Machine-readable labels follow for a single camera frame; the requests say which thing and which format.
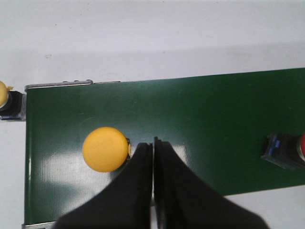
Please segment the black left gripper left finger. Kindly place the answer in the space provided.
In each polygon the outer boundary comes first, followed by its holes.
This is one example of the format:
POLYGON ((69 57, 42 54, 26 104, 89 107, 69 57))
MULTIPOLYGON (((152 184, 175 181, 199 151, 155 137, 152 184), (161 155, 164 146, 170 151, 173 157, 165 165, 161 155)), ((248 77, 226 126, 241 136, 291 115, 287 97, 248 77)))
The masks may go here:
POLYGON ((98 195, 60 217, 58 229, 149 229, 153 146, 138 144, 123 171, 98 195))

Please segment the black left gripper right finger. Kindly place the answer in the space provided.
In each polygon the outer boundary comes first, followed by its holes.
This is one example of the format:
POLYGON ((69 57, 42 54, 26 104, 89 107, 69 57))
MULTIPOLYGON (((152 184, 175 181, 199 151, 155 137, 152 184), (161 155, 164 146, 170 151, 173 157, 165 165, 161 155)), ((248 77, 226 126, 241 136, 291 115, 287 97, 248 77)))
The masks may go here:
POLYGON ((160 229, 266 229, 257 214, 203 182, 169 142, 154 139, 154 202, 160 229))

